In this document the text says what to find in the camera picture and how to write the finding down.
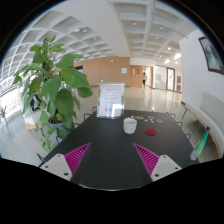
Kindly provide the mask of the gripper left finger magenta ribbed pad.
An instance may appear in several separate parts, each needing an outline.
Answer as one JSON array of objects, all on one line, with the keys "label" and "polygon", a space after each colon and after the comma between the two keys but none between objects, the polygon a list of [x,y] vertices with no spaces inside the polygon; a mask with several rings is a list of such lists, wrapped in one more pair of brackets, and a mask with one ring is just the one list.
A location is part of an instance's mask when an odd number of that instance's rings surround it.
[{"label": "gripper left finger magenta ribbed pad", "polygon": [[65,155],[58,153],[45,162],[41,169],[70,181],[89,146],[90,143],[84,144]]}]

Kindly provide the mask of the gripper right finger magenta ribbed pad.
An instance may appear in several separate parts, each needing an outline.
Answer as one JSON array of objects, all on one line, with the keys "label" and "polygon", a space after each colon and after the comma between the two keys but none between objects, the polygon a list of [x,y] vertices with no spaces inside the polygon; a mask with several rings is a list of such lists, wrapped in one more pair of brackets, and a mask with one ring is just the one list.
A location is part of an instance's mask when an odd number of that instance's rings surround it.
[{"label": "gripper right finger magenta ribbed pad", "polygon": [[134,144],[134,147],[136,148],[152,181],[157,181],[181,170],[181,167],[168,155],[159,156],[151,150],[138,144]]}]

